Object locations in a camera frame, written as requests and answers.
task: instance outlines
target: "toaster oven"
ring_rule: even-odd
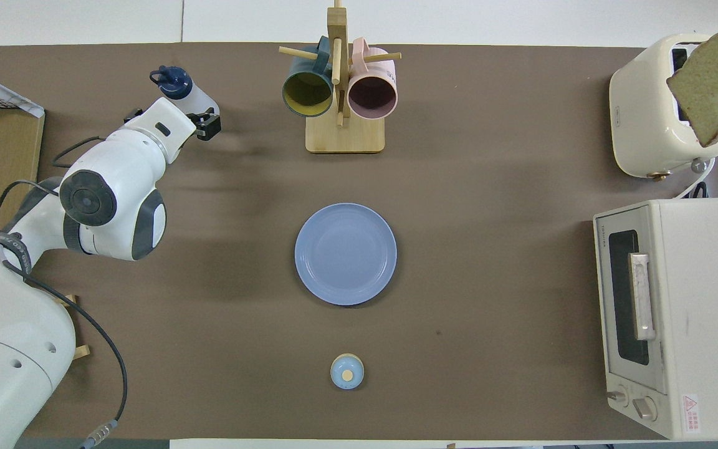
[[[609,406],[718,440],[718,198],[600,213],[595,248]]]

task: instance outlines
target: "mug handle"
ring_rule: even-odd
[[[365,54],[370,53],[370,46],[364,37],[357,37],[353,41],[353,50],[351,58],[353,59],[353,67],[357,74],[366,74],[368,72],[367,63],[365,62]]]
[[[331,56],[331,44],[327,36],[321,36],[317,43],[317,59],[314,60],[312,71],[318,74],[325,74],[327,71],[328,58]]]

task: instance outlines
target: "dark green mug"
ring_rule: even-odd
[[[334,86],[331,83],[330,43],[322,36],[317,46],[307,46],[303,51],[316,53],[317,59],[293,57],[290,73],[282,86],[284,104],[296,114],[317,117],[331,106]]]

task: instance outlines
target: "toaster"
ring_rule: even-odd
[[[611,77],[609,105],[616,164],[630,176],[664,179],[694,161],[718,156],[703,148],[666,85],[689,54],[710,38],[673,34],[642,51]]]

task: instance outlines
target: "bread slice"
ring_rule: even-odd
[[[703,147],[718,142],[718,33],[666,80]]]

